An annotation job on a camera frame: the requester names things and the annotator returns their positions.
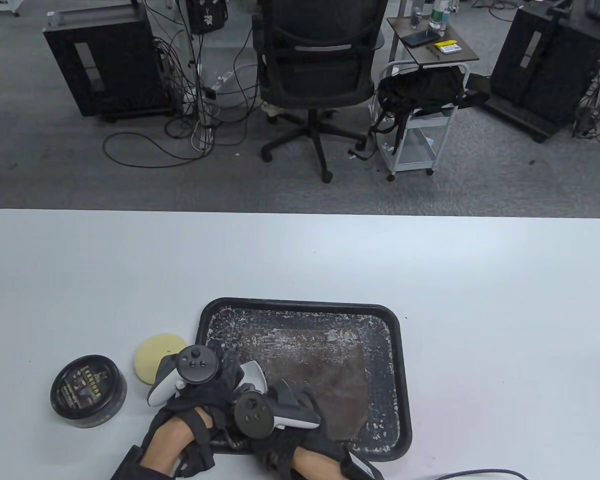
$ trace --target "water bottle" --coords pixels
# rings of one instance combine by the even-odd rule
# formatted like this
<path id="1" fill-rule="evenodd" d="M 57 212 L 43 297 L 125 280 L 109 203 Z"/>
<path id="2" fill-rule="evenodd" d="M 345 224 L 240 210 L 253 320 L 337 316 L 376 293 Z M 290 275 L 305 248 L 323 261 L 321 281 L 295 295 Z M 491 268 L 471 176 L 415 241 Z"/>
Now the water bottle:
<path id="1" fill-rule="evenodd" d="M 428 21 L 428 26 L 431 30 L 439 30 L 442 25 L 442 17 L 445 14 L 445 10 L 449 8 L 449 0 L 435 0 L 433 4 L 433 11 L 431 12 L 431 19 Z"/>
<path id="2" fill-rule="evenodd" d="M 420 27 L 420 22 L 422 20 L 422 10 L 419 7 L 413 7 L 411 11 L 411 28 L 414 30 L 418 30 Z"/>
<path id="3" fill-rule="evenodd" d="M 451 16 L 451 12 L 449 9 L 444 10 L 444 14 L 442 14 L 442 20 L 440 21 L 440 30 L 438 30 L 440 37 L 444 37 L 445 32 L 447 30 L 447 25 L 449 24 L 449 17 Z"/>

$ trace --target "brown leather piece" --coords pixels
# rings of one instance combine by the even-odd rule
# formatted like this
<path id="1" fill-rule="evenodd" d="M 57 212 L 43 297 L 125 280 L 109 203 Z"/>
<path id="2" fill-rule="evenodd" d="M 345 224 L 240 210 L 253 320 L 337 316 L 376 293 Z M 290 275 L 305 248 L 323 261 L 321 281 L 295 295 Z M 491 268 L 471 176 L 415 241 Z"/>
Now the brown leather piece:
<path id="1" fill-rule="evenodd" d="M 266 381 L 309 386 L 327 420 L 329 438 L 352 441 L 367 423 L 369 387 L 355 329 L 246 330 L 238 341 L 240 361 L 258 361 Z"/>

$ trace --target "pen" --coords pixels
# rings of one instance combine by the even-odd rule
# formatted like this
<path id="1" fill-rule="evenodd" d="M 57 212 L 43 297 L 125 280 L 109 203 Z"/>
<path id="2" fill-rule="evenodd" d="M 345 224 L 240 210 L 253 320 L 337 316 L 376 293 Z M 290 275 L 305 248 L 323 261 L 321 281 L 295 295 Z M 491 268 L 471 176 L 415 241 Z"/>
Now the pen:
<path id="1" fill-rule="evenodd" d="M 438 52 L 437 52 L 437 51 L 435 51 L 433 48 L 431 48 L 431 47 L 430 47 L 430 46 L 428 46 L 428 45 L 426 46 L 426 49 L 427 49 L 428 51 L 430 51 L 430 52 L 431 52 L 433 55 L 435 55 L 435 58 L 437 58 L 438 60 L 440 60 L 440 55 L 438 55 Z"/>

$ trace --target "chair base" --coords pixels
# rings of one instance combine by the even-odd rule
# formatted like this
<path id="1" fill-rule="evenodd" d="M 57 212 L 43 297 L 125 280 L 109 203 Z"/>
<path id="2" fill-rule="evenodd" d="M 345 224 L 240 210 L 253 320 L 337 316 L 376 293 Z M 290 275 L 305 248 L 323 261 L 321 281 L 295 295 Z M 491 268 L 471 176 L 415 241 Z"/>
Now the chair base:
<path id="1" fill-rule="evenodd" d="M 334 112 L 335 110 L 323 110 L 323 112 L 318 115 L 318 110 L 312 109 L 308 111 L 306 121 L 296 115 L 286 112 L 268 117 L 268 122 L 270 124 L 277 123 L 278 119 L 284 119 L 287 122 L 297 125 L 298 128 L 294 128 L 294 130 L 285 133 L 281 137 L 263 146 L 260 150 L 262 160 L 264 160 L 264 162 L 271 162 L 273 160 L 273 156 L 271 155 L 273 149 L 287 144 L 298 137 L 309 137 L 313 140 L 313 146 L 315 147 L 316 153 L 318 153 L 322 182 L 330 183 L 332 178 L 334 178 L 334 174 L 327 169 L 327 161 L 325 159 L 325 152 L 323 151 L 323 144 L 320 141 L 320 134 L 323 133 L 325 135 L 335 135 L 336 137 L 357 140 L 355 144 L 357 150 L 364 150 L 367 145 L 367 135 L 349 132 L 338 128 L 337 126 L 330 125 L 329 123 L 323 123 L 324 119 L 332 118 Z"/>

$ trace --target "chair backrest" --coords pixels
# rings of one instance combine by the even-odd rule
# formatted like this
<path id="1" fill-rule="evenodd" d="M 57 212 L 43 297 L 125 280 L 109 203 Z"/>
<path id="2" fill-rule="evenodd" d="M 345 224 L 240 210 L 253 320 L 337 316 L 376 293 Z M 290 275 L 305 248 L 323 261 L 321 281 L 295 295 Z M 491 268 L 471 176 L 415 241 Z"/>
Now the chair backrest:
<path id="1" fill-rule="evenodd" d="M 373 46 L 386 7 L 387 0 L 262 0 L 272 39 L 294 47 Z"/>
<path id="2" fill-rule="evenodd" d="M 370 98 L 387 1 L 261 0 L 262 98 L 285 108 L 335 108 Z"/>

